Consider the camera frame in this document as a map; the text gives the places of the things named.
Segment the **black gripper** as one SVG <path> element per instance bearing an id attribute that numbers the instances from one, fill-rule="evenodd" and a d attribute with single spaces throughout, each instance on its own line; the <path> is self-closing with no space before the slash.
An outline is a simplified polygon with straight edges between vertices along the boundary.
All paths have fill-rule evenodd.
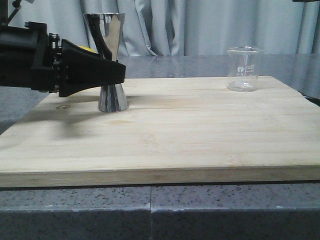
<path id="1" fill-rule="evenodd" d="M 60 78 L 55 66 L 53 43 L 57 34 L 48 35 L 45 23 L 26 22 L 25 27 L 0 27 L 0 85 L 29 88 L 68 97 L 80 91 L 122 84 L 126 66 L 103 59 L 98 54 L 62 40 Z"/>

